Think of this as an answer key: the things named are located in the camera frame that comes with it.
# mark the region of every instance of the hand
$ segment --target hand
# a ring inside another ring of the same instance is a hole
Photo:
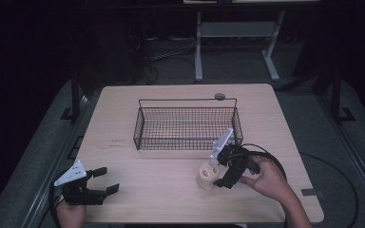
[[[239,182],[247,184],[265,197],[277,200],[283,207],[289,228],[310,228],[311,223],[300,199],[273,161],[262,157],[251,157],[259,166],[256,179],[241,177]]]
[[[259,166],[259,176],[256,179],[242,176],[239,182],[278,202],[296,196],[273,161],[262,157],[250,157],[250,159]]]
[[[58,205],[56,212],[62,228],[81,228],[85,223],[85,205],[70,205],[63,200]]]

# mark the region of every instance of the beige object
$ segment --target beige object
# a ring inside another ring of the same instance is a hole
[[[221,171],[214,161],[204,161],[197,176],[197,184],[201,189],[210,190],[213,182],[219,178]]]
[[[90,179],[89,189],[115,183],[120,191],[103,205],[88,206],[86,222],[101,223],[246,223],[283,222],[283,210],[247,185],[204,191],[198,169],[210,150],[137,150],[133,134],[139,99],[213,98],[223,93],[237,98],[244,141],[262,146],[283,165],[288,181],[312,222],[322,221],[316,196],[290,129],[270,85],[136,85],[103,89],[78,152],[87,170],[107,167],[107,174]],[[219,166],[220,177],[226,168]],[[250,172],[244,175],[251,177]]]

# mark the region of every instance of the cable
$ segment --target cable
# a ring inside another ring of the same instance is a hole
[[[269,154],[269,152],[268,152],[268,151],[266,151],[266,149],[264,149],[264,148],[260,147],[259,145],[252,144],[252,143],[246,143],[246,144],[242,144],[241,146],[245,146],[245,145],[252,145],[252,146],[255,146],[255,147],[257,147],[257,148],[259,148],[259,149],[263,150],[265,153],[268,153],[268,154]]]
[[[337,168],[336,166],[334,166],[333,164],[321,159],[321,158],[318,158],[318,157],[315,157],[313,155],[310,155],[310,154],[306,154],[306,153],[302,153],[302,152],[299,152],[300,155],[305,155],[305,156],[308,156],[310,158],[313,158],[315,160],[318,160],[320,162],[323,162],[329,166],[331,166],[332,168],[334,168],[340,175],[342,175],[343,178],[346,179],[346,181],[349,183],[349,185],[351,185],[351,188],[352,188],[352,191],[354,192],[354,196],[355,196],[355,212],[354,212],[354,216],[352,218],[352,221],[351,223],[347,226],[347,227],[353,227],[356,223],[356,220],[357,220],[357,217],[358,217],[358,211],[359,211],[359,202],[358,202],[358,196],[357,196],[357,191],[355,189],[355,186],[351,183],[351,180],[339,169]]]
[[[49,192],[48,192],[48,209],[44,213],[43,217],[41,218],[40,224],[39,224],[38,227],[40,227],[43,224],[43,220],[45,219],[48,211],[50,211],[52,219],[55,223],[55,226],[58,227],[58,228],[61,228],[61,225],[59,224],[59,220],[58,220],[57,215],[56,215],[56,208],[62,202],[63,199],[61,201],[59,201],[59,203],[57,205],[54,206],[55,201],[58,199],[58,198],[55,198],[55,185],[54,185],[54,182],[57,179],[59,179],[62,175],[64,175],[66,172],[67,172],[67,170],[62,171],[61,173],[59,173],[54,178],[54,181],[51,182],[51,184],[49,186]]]
[[[150,75],[148,73],[146,73],[144,70],[143,70],[143,73],[144,73],[144,80],[145,80],[145,84],[147,86],[151,86],[153,84],[157,84],[157,80],[159,78],[159,70],[157,70],[157,68],[153,67],[153,66],[146,66],[149,68],[149,72],[151,73],[152,70],[155,71],[156,75],[155,75],[155,79],[154,80],[150,80]]]
[[[156,61],[156,60],[161,60],[166,57],[171,57],[174,55],[182,54],[182,53],[194,48],[196,46],[196,44],[197,44],[197,41],[194,41],[193,43],[189,44],[188,46],[181,47],[177,50],[170,51],[166,54],[162,54],[162,55],[158,55],[158,56],[154,56],[154,57],[150,57],[150,58],[145,58],[145,59],[150,60],[150,61]]]
[[[55,206],[55,209],[59,206],[59,204],[60,204],[62,201],[64,201],[64,199],[61,199],[61,200],[58,202],[58,204]],[[46,212],[44,213],[43,217],[41,218],[40,223],[38,224],[38,228],[40,228],[40,227],[41,227],[41,225],[43,224],[43,221],[44,221],[44,219],[46,218],[46,216],[47,216],[48,212],[49,212],[49,208],[47,208]]]
[[[138,50],[140,47],[141,47],[141,39],[139,39],[138,36],[135,36],[135,35],[129,35],[128,38],[134,38],[138,41],[138,45],[133,49],[131,50],[132,52],[135,52],[135,50]]]

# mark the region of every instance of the dark background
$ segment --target dark background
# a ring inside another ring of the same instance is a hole
[[[338,69],[365,105],[365,1],[322,3],[295,74],[301,77],[324,64],[330,66],[328,74]],[[132,14],[75,17],[53,2],[0,1],[0,194],[56,93],[72,74],[80,75],[79,83],[86,92],[103,85],[130,85],[138,79],[142,53],[131,55],[125,39],[127,33],[140,34],[139,17],[125,17]],[[145,18],[148,34],[164,38],[170,33],[195,32],[181,29],[195,23],[189,13],[172,15],[179,14],[149,13]],[[299,17],[302,15],[296,11],[288,11],[285,20],[292,24],[287,22],[282,28],[283,38],[293,36],[301,26],[296,20]],[[107,29],[114,32],[104,33]]]

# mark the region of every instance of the finger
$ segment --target finger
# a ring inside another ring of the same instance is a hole
[[[254,188],[254,185],[256,183],[256,180],[254,179],[251,179],[251,178],[247,178],[247,177],[244,177],[244,176],[241,176],[239,178],[239,182],[240,183],[244,183],[244,184],[247,184],[248,186]]]
[[[260,157],[260,156],[250,156],[250,160],[252,160],[256,164],[259,164],[260,162],[265,161],[267,159]]]

